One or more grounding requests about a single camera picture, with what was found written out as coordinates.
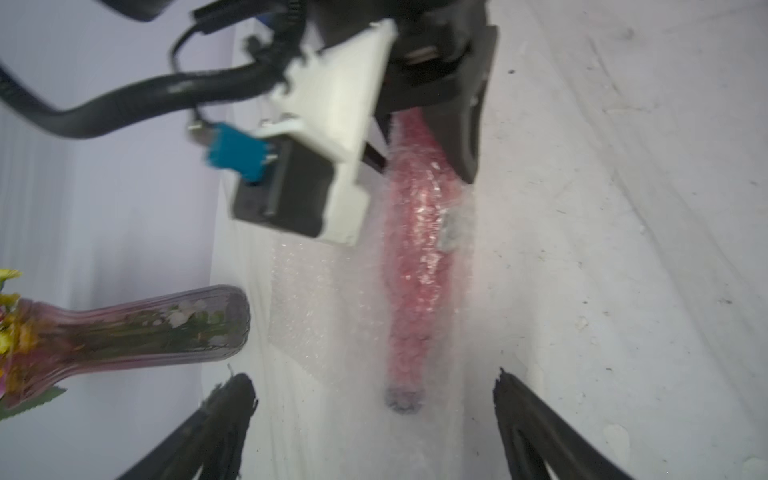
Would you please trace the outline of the clear bubble wrap sheet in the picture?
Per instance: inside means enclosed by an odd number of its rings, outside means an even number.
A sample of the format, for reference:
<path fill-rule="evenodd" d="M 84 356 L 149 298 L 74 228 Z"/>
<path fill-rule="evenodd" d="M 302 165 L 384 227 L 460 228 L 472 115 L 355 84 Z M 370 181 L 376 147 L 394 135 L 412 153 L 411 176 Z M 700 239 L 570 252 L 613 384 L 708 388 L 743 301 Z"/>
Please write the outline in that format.
<path fill-rule="evenodd" d="M 505 119 L 490 108 L 482 126 L 480 181 L 465 186 L 454 317 L 418 412 L 399 414 L 385 401 L 387 173 L 363 177 L 373 208 L 356 245 L 278 239 L 269 323 L 279 360 L 268 397 L 274 478 L 509 477 L 493 389 L 502 370 L 527 373 L 538 279 L 514 204 Z"/>

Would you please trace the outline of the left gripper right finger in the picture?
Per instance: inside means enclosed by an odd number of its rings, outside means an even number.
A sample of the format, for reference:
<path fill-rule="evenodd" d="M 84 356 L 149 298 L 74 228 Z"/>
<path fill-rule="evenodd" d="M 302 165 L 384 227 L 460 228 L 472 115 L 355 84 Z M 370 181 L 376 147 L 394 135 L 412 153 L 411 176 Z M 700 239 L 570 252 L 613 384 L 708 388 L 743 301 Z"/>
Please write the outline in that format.
<path fill-rule="evenodd" d="M 515 375 L 500 372 L 493 401 L 513 479 L 631 479 Z"/>

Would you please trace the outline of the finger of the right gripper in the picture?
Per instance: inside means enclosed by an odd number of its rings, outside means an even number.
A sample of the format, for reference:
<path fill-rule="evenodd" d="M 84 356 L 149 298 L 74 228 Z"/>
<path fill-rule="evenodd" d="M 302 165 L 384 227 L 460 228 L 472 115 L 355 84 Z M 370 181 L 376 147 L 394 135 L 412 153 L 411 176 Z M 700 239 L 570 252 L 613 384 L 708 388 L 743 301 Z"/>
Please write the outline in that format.
<path fill-rule="evenodd" d="M 475 183 L 479 171 L 480 130 L 488 80 L 470 93 L 422 108 L 422 115 L 446 160 L 466 184 Z"/>

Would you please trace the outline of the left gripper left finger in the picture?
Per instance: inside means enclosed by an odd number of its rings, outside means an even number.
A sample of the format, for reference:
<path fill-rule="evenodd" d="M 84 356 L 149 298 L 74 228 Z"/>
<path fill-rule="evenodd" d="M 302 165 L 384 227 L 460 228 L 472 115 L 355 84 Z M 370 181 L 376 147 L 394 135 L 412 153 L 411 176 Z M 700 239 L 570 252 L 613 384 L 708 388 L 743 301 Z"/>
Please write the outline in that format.
<path fill-rule="evenodd" d="M 257 406 L 251 379 L 244 373 L 231 377 L 121 478 L 238 478 L 247 431 Z"/>

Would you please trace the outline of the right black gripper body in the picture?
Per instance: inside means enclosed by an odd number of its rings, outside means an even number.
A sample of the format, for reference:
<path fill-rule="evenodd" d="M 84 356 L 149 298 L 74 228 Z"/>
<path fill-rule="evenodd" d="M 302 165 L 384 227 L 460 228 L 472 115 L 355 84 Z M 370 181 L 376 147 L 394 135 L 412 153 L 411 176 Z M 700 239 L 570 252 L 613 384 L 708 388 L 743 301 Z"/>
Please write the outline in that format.
<path fill-rule="evenodd" d="M 490 26 L 485 1 L 310 1 L 309 19 L 325 46 L 337 46 L 372 24 L 392 20 L 396 39 L 377 114 L 446 101 L 455 74 Z"/>

